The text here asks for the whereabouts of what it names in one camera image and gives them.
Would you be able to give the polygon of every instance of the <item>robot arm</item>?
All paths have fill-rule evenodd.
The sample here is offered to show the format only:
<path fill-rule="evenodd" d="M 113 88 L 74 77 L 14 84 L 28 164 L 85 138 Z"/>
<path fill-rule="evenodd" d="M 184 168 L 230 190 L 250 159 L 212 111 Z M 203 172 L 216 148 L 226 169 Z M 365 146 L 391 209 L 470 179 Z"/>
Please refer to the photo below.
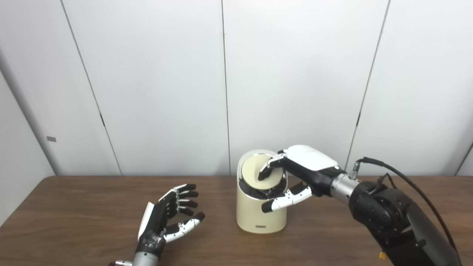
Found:
<path fill-rule="evenodd" d="M 303 182 L 284 195 L 267 201 L 267 213 L 297 204 L 311 195 L 330 196 L 347 204 L 352 217 L 362 223 L 395 266 L 460 266 L 455 249 L 425 213 L 402 191 L 381 182 L 361 182 L 336 161 L 319 151 L 296 145 L 280 151 L 261 169 L 264 180 L 271 169 L 282 167 Z"/>
<path fill-rule="evenodd" d="M 157 204 L 148 203 L 138 232 L 138 245 L 133 262 L 117 260 L 110 266 L 156 266 L 167 242 L 174 241 L 193 230 L 204 218 L 204 213 L 183 222 L 167 226 L 167 221 L 178 213 L 193 215 L 189 209 L 197 203 L 186 199 L 197 197 L 196 185 L 185 184 L 169 190 Z"/>

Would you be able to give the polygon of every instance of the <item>wooden table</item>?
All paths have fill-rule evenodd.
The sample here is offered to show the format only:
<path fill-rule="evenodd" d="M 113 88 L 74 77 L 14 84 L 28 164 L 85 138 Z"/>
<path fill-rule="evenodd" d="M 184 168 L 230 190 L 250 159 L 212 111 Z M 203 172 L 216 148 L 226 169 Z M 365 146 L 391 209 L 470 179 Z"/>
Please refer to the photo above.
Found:
<path fill-rule="evenodd" d="M 443 215 L 463 265 L 473 265 L 473 177 L 412 179 Z M 434 218 L 412 189 L 398 177 L 395 181 Z M 197 184 L 199 210 L 206 218 L 166 246 L 160 266 L 392 265 L 377 258 L 379 246 L 348 207 L 329 197 L 290 207 L 281 232 L 241 230 L 234 177 L 49 177 L 0 228 L 0 265 L 106 266 L 132 260 L 146 203 L 184 183 Z"/>

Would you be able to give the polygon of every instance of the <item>cream cylindrical container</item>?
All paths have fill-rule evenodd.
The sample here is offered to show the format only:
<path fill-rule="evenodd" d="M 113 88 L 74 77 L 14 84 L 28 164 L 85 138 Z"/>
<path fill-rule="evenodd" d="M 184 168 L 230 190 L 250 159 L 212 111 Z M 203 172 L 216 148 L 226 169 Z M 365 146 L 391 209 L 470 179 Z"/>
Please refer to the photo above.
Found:
<path fill-rule="evenodd" d="M 258 234 L 280 231 L 286 226 L 286 208 L 263 213 L 261 205 L 284 193 L 288 187 L 287 172 L 273 169 L 263 181 L 258 174 L 273 151 L 254 150 L 245 153 L 238 162 L 236 174 L 236 221 L 241 229 Z"/>

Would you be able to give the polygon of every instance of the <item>white wall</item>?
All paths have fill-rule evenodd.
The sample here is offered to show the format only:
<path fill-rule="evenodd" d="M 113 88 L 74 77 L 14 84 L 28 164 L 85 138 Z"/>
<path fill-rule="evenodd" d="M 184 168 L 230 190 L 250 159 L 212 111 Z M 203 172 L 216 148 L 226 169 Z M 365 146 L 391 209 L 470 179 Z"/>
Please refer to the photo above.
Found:
<path fill-rule="evenodd" d="M 0 72 L 0 226 L 39 181 L 53 174 Z"/>
<path fill-rule="evenodd" d="M 350 154 L 453 175 L 473 140 L 473 2 L 392 1 Z M 380 174 L 363 166 L 361 174 Z"/>
<path fill-rule="evenodd" d="M 0 1 L 0 50 L 0 67 L 57 173 L 119 175 L 61 2 Z"/>
<path fill-rule="evenodd" d="M 473 151 L 470 151 L 457 176 L 473 176 Z"/>
<path fill-rule="evenodd" d="M 232 174 L 307 144 L 344 164 L 387 1 L 224 0 Z"/>
<path fill-rule="evenodd" d="M 124 175 L 228 175 L 220 0 L 66 0 Z"/>
<path fill-rule="evenodd" d="M 58 174 L 227 175 L 303 143 L 452 175 L 473 140 L 473 4 L 391 2 L 353 139 L 387 3 L 64 0 L 73 35 L 60 0 L 5 0 L 0 69 Z"/>

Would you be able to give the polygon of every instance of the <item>container lid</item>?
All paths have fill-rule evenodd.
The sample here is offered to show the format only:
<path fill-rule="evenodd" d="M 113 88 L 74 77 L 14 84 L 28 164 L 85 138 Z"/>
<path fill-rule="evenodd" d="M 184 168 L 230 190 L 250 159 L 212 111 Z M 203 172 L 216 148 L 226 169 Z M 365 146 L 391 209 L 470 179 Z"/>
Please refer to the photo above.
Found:
<path fill-rule="evenodd" d="M 270 176 L 265 180 L 258 180 L 261 168 L 270 158 L 271 156 L 267 154 L 255 154 L 245 160 L 241 168 L 241 174 L 249 186 L 255 189 L 271 189 L 279 184 L 283 173 L 281 168 L 273 169 Z"/>

